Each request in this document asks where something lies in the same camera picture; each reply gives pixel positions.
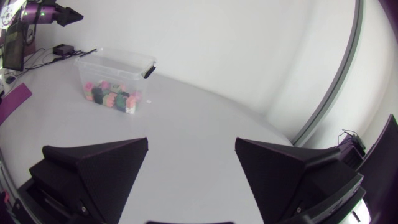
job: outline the white wall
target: white wall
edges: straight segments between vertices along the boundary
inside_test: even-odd
[[[396,53],[395,62],[398,62],[398,51]],[[386,94],[381,101],[380,107],[367,130],[360,136],[366,146],[366,150],[369,150],[377,141],[390,114],[393,114],[398,119],[398,63],[394,64],[393,69]]]
[[[392,65],[397,62],[396,48],[391,25],[379,1],[365,0],[363,28],[353,64],[334,106],[305,147],[335,146],[343,128],[363,136],[386,92]]]
[[[290,140],[304,127],[329,89],[345,54],[355,1],[315,1],[289,78],[276,92],[265,117]]]
[[[66,27],[38,26],[39,47],[153,55],[157,72],[242,103],[289,138],[335,76],[354,14],[354,1],[347,0],[57,3],[85,18]]]
[[[85,18],[38,26],[38,42],[153,55],[159,73],[255,108],[285,81],[312,2],[59,0]]]

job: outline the monitor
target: monitor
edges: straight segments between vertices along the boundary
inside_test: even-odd
[[[18,191],[42,223],[117,224],[147,151],[146,138],[45,146],[44,159]]]
[[[265,224],[338,223],[364,195],[363,176],[339,161],[337,147],[237,138],[235,149]]]
[[[398,125],[393,115],[358,172],[364,175],[364,201],[371,223],[398,223]]]
[[[24,49],[27,25],[15,22],[6,32],[6,42],[4,43],[2,66],[15,71],[24,70]]]

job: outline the black block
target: black block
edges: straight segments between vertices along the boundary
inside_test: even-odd
[[[94,102],[97,104],[103,104],[103,97],[101,95],[94,95]]]

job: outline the desk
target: desk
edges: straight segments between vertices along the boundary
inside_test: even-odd
[[[290,145],[271,125],[226,98],[153,74],[135,115],[85,100],[73,60],[19,80],[33,95],[0,126],[16,187],[42,146],[73,147],[148,137],[149,151],[120,223],[262,223],[234,151],[236,137]]]

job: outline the clear plastic container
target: clear plastic container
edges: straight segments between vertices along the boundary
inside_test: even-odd
[[[131,114],[144,100],[155,63],[154,57],[104,48],[75,60],[87,100]]]

